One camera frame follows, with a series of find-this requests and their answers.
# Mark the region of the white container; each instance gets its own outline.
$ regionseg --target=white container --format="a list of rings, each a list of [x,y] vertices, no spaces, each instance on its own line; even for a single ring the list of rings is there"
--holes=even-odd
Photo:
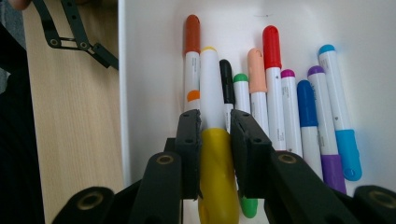
[[[332,44],[361,154],[362,178],[346,181],[396,191],[396,1],[120,0],[120,117],[125,186],[140,179],[149,158],[175,137],[183,111],[183,27],[201,22],[201,46],[213,46],[234,71],[248,73],[247,55],[262,49],[262,30],[277,27],[282,64],[306,78],[318,49]],[[263,223],[259,213],[240,223]],[[198,223],[193,207],[185,223]]]

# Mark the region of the purple marker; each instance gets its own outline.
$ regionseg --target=purple marker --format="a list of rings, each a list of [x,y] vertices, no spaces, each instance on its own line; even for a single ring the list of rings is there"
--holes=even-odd
[[[318,140],[323,181],[332,189],[347,193],[341,157],[338,155],[332,122],[332,108],[325,76],[324,70],[320,66],[313,66],[308,71],[308,80],[314,90],[318,113]]]
[[[300,117],[297,104],[297,87],[294,72],[286,69],[280,73],[282,83],[283,116],[285,116],[286,150],[303,156]]]

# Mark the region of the red marker cap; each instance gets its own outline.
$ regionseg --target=red marker cap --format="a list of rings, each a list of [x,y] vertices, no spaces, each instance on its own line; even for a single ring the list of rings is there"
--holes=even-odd
[[[200,53],[201,50],[201,28],[200,22],[197,16],[190,15],[186,19],[186,28],[185,28],[185,49],[184,54],[187,52],[195,51]]]
[[[265,27],[262,32],[262,45],[264,52],[264,67],[282,68],[280,61],[279,32],[273,25]]]

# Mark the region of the purple marker cap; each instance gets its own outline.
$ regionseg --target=purple marker cap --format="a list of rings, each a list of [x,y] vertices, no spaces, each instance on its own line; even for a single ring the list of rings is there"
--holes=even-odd
[[[321,155],[323,181],[332,189],[347,194],[340,155]]]
[[[292,70],[286,69],[280,73],[280,77],[284,78],[284,77],[296,77],[296,76],[294,75],[294,72]]]
[[[321,66],[316,65],[308,70],[308,76],[314,75],[316,73],[324,73],[324,69]]]

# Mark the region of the orange marker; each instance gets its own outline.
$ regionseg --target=orange marker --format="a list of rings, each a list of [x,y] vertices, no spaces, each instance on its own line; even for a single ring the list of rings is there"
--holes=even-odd
[[[190,15],[186,19],[185,38],[184,111],[187,111],[190,109],[199,109],[199,98],[197,101],[198,104],[189,104],[189,93],[199,91],[201,32],[199,19],[195,15]]]

